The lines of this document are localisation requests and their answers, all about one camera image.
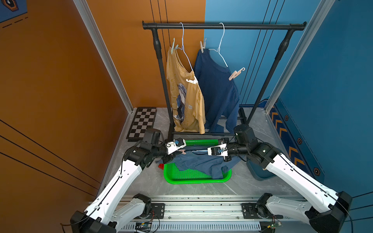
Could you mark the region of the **light blue hanger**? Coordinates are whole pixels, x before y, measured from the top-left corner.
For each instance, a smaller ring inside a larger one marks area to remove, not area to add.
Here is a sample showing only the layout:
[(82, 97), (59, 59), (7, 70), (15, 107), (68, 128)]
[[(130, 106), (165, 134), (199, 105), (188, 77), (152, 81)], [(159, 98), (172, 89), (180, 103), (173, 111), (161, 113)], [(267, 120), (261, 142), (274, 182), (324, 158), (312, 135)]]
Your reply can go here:
[(203, 155), (208, 154), (208, 150), (193, 150), (192, 153), (197, 155)]

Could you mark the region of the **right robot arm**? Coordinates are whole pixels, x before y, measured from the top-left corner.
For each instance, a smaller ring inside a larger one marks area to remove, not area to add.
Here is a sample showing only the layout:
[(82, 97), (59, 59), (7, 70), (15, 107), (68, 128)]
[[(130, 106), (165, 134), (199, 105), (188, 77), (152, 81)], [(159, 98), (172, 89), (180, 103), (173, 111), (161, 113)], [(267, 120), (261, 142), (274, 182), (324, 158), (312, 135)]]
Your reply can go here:
[(270, 193), (263, 194), (255, 204), (260, 218), (278, 215), (309, 224), (318, 233), (338, 233), (347, 218), (352, 197), (337, 192), (299, 169), (278, 148), (267, 142), (259, 142), (253, 129), (242, 124), (234, 128), (234, 142), (227, 141), (210, 155), (224, 159), (238, 157), (260, 166), (276, 175), (305, 198), (304, 201), (283, 199)]

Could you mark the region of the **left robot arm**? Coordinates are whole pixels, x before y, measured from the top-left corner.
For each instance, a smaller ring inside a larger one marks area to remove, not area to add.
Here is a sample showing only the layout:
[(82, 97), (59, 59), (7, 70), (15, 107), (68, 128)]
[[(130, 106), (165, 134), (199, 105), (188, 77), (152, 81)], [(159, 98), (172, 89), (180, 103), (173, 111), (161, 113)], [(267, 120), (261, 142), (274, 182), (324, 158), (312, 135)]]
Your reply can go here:
[(117, 233), (136, 217), (147, 217), (151, 211), (151, 198), (137, 194), (128, 204), (118, 208), (122, 197), (132, 182), (156, 158), (170, 162), (186, 146), (184, 139), (162, 142), (158, 129), (147, 129), (142, 140), (123, 155), (114, 177), (99, 196), (85, 209), (76, 211), (70, 220), (74, 233)]

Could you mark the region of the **light blue t-shirt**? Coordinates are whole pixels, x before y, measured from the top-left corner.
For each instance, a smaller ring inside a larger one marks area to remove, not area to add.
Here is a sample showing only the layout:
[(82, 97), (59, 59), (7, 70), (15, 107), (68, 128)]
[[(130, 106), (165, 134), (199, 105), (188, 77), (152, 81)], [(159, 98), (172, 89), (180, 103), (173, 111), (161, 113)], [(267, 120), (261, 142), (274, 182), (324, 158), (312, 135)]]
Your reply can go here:
[(172, 160), (172, 163), (175, 163), (180, 171), (188, 169), (197, 170), (215, 180), (223, 179), (223, 175), (241, 161), (237, 156), (232, 156), (231, 161), (224, 162), (222, 156), (197, 155), (192, 153), (193, 150), (207, 150), (203, 146), (187, 146), (184, 149), (186, 154), (177, 155)]

